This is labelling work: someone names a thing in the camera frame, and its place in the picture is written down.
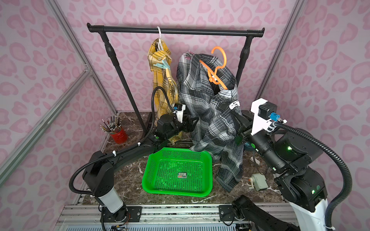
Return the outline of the white clothespin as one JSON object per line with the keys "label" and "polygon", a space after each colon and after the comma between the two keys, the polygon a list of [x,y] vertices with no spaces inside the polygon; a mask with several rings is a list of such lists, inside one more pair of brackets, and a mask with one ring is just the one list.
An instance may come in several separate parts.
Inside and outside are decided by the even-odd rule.
{"label": "white clothespin", "polygon": [[230,110],[233,110],[234,108],[236,107],[240,107],[240,102],[238,100],[232,102],[230,105],[229,105],[229,108]]}

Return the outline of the grey plaid shirt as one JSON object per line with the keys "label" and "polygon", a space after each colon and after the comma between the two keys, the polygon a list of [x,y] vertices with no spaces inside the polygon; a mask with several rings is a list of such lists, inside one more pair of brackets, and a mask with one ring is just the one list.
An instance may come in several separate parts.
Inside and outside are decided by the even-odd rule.
{"label": "grey plaid shirt", "polygon": [[180,56],[176,78],[179,81],[179,99],[192,116],[199,121],[191,133],[196,152],[207,151],[221,166],[216,180],[230,192],[243,175],[243,147],[235,143],[236,128],[231,111],[241,114],[240,107],[230,110],[229,105],[239,100],[236,78],[227,68],[217,71],[228,90],[209,82],[202,60],[211,69],[222,65],[222,60],[207,54],[194,54],[191,59]]}

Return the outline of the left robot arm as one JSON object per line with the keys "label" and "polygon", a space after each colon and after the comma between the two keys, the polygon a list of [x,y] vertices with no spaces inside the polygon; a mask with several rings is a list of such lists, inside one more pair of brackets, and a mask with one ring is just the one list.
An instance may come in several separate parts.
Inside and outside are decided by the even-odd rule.
{"label": "left robot arm", "polygon": [[127,206],[114,188],[115,172],[143,156],[161,150],[170,138],[180,132],[194,130],[199,118],[192,116],[186,105],[181,105],[180,108],[176,110],[170,105],[170,114],[163,115],[158,121],[151,114],[147,132],[140,141],[110,154],[95,152],[88,163],[72,174],[69,189],[77,194],[91,195],[97,200],[102,207],[102,223],[105,216],[109,221],[129,221]]}

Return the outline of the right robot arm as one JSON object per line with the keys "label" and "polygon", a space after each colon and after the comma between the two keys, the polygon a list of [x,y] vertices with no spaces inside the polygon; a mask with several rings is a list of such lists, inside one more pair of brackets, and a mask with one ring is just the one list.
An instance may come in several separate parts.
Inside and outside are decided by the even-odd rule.
{"label": "right robot arm", "polygon": [[[352,191],[352,176],[346,163],[326,144],[305,130],[284,124],[281,119],[271,121],[267,129],[252,134],[254,120],[232,113],[239,129],[238,143],[249,143],[277,174],[274,181],[283,198],[290,203],[298,225],[284,222],[259,208],[248,197],[241,195],[233,203],[232,220],[250,221],[258,230],[265,231],[332,231],[332,214]],[[339,168],[343,177],[341,191],[331,201],[323,177],[310,164],[326,154]]]}

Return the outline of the orange plastic hanger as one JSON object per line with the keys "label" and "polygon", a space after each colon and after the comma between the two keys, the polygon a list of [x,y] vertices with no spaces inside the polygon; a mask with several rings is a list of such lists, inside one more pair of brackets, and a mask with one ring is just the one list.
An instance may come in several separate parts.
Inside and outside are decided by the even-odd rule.
{"label": "orange plastic hanger", "polygon": [[208,77],[209,77],[209,82],[210,83],[213,83],[215,85],[221,85],[223,89],[225,90],[228,90],[227,86],[223,83],[223,81],[218,77],[217,75],[217,71],[220,70],[220,69],[223,69],[226,67],[226,64],[227,64],[227,57],[226,57],[226,53],[225,51],[220,47],[220,46],[216,46],[212,49],[211,53],[214,54],[214,52],[216,50],[219,50],[221,53],[222,53],[222,56],[223,56],[223,59],[224,59],[224,62],[223,62],[223,65],[221,66],[217,66],[214,70],[212,70],[205,62],[203,62],[202,60],[199,60],[199,62],[203,65],[203,67],[206,68],[207,70],[207,73],[208,73]]}

